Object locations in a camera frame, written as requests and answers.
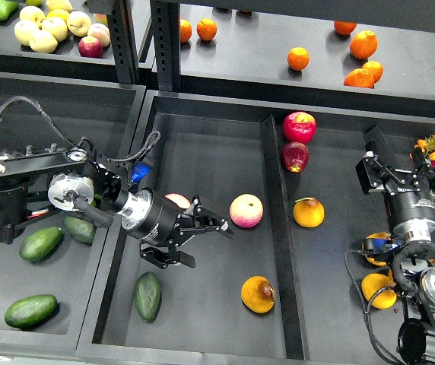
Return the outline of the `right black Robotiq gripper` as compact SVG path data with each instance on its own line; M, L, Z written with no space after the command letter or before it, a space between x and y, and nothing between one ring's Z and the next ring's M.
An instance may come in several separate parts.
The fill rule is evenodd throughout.
M411 227L434 232L435 167L422 150L412 150L411 172L396 169L398 161L386 142L369 140L365 149L355 167L360 187L364 194L383 192L390 232L406 234Z

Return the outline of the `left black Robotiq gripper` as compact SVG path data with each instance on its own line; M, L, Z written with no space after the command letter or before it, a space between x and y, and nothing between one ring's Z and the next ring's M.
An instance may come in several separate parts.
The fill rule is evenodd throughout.
M140 256L145 261L161 269L169 265L195 268L195 258L179 251L179 240L190 240L206 233L220 233L230 240L234 238L230 220L212 211L210 205L208 199L195 195L190 207L182 209L160 193L143 188L136 194L128 194L118 215L122 217L125 232L141 241ZM179 240L166 240L172 230Z

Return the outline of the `green avocado under arm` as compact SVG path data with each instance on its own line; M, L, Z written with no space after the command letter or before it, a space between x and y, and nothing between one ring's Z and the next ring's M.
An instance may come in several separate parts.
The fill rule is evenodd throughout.
M46 227L27 236L19 249L19 256L28 262L44 259L53 251L62 238L60 227Z

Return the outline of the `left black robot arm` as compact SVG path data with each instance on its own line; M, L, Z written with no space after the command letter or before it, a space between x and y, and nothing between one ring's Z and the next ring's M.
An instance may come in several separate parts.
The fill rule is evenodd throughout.
M199 196L181 208L140 187L151 170L148 153L159 140L160 133L152 131L137 153L124 158L99 154L86 138L62 148L0 149L0 243L12 243L27 225L59 211L105 228L120 217L125 233L139 241L144 260L159 268L194 267L183 244L210 232L232 238L233 231Z

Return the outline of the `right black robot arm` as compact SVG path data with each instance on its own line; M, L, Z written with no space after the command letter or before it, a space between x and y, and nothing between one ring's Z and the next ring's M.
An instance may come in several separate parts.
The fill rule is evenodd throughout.
M383 195L389 237L366 238L359 253L386 263L389 283L362 297L370 343L389 364L435 364L435 169L420 148L411 152L414 168L403 170L386 143L367 141L356 166L364 193ZM396 352L386 350L373 333L370 311L381 294L402 300L403 323Z

